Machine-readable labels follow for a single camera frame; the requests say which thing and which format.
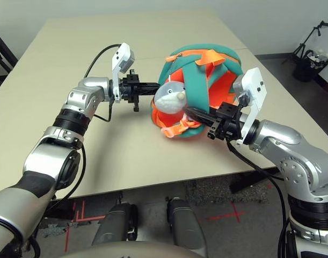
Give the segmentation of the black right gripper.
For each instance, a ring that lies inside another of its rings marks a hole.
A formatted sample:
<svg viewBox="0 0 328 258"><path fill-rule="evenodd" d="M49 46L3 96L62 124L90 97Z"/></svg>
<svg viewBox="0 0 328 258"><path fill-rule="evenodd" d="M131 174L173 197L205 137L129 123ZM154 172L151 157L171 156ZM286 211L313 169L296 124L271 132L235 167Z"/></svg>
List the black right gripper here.
<svg viewBox="0 0 328 258"><path fill-rule="evenodd" d="M203 125L210 126L207 137L214 140L241 139L240 116L243 107L223 102L219 108L209 108L209 113L194 108L185 107L185 113L189 118Z"/></svg>

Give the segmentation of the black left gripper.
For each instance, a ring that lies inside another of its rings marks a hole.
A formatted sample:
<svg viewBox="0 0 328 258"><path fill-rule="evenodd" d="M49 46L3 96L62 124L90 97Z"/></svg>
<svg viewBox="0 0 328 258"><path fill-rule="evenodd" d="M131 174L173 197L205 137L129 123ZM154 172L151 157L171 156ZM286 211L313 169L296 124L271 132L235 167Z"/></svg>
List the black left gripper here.
<svg viewBox="0 0 328 258"><path fill-rule="evenodd" d="M122 93L122 99L128 103L134 104L133 111L139 112L139 95L135 92L139 86L139 76L134 69L130 69L129 73L120 80L120 90ZM140 83L140 95L154 95L155 89L160 87L159 83Z"/></svg>

